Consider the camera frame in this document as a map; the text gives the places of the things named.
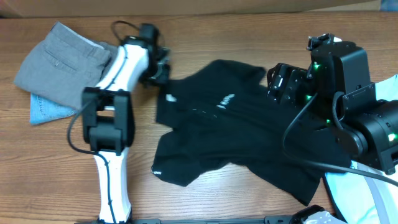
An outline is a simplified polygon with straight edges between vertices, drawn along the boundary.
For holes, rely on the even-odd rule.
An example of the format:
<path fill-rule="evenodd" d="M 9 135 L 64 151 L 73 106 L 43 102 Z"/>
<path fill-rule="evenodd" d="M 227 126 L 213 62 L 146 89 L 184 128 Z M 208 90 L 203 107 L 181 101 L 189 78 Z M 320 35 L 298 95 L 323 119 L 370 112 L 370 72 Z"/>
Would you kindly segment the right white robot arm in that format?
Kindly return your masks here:
<path fill-rule="evenodd" d="M 397 100 L 376 97 L 366 51 L 333 34 L 309 37 L 307 69 L 278 63 L 267 73 L 269 98 L 324 120 L 351 158 L 396 172 Z"/>

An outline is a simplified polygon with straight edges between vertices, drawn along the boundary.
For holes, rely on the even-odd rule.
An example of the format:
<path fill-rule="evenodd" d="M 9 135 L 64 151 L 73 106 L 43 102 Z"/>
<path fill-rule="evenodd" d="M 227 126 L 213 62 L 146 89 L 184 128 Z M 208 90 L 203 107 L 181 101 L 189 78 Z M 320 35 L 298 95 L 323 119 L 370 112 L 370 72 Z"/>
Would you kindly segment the black polo shirt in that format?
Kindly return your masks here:
<path fill-rule="evenodd" d="M 265 74 L 262 67 L 215 60 L 163 86 L 156 120 L 170 132 L 159 140 L 152 173 L 185 187 L 232 163 L 308 205 L 324 171 L 301 166 L 285 153 L 341 167 L 351 159 L 331 130 L 310 115 L 289 128 L 298 111 L 268 99 L 261 85 Z"/>

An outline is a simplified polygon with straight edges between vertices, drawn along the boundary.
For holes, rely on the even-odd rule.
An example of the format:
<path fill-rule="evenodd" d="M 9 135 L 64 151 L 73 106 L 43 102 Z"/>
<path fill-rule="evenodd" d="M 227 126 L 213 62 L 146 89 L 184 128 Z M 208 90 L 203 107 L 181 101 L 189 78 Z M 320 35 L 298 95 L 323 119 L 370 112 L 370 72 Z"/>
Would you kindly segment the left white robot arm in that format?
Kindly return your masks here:
<path fill-rule="evenodd" d="M 102 80 L 82 94 L 83 138 L 99 175 L 101 208 L 97 223 L 130 223 L 127 157 L 134 140 L 131 92 L 138 82 L 161 85 L 169 77 L 169 49 L 156 37 L 128 36 Z"/>

